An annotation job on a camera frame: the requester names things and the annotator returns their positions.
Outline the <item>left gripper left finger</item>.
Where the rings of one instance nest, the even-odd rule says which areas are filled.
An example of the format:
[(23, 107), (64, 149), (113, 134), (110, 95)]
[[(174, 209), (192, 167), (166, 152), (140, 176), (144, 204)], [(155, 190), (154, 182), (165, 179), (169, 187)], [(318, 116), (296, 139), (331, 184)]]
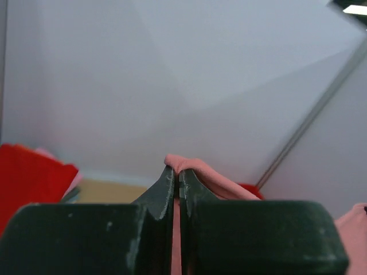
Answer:
[(1, 237), (2, 274), (169, 274), (174, 171), (128, 204), (21, 207)]

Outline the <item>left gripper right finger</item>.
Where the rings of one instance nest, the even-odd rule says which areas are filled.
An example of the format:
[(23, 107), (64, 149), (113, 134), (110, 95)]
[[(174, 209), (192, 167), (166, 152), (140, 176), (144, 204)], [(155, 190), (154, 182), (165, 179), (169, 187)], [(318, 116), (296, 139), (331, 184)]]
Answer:
[(345, 274), (333, 219), (312, 201), (223, 200), (179, 174), (183, 274)]

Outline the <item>red plastic bin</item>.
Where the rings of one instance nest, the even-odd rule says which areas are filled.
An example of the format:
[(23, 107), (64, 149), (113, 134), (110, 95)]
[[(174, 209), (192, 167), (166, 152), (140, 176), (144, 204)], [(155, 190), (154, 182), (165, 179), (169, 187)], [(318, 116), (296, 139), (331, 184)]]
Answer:
[(260, 200), (264, 200), (263, 195), (261, 194), (260, 190), (256, 186), (251, 185), (251, 184), (246, 184), (246, 183), (239, 183), (239, 186), (241, 186), (242, 188), (246, 189), (251, 194), (253, 194), (256, 197), (258, 197)]

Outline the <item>red folded t shirt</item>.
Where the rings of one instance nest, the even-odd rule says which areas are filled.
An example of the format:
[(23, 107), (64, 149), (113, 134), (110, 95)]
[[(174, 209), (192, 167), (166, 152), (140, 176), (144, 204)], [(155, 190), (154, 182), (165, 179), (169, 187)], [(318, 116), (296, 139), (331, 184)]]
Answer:
[(78, 169), (20, 145), (1, 145), (1, 232), (30, 203), (57, 203)]

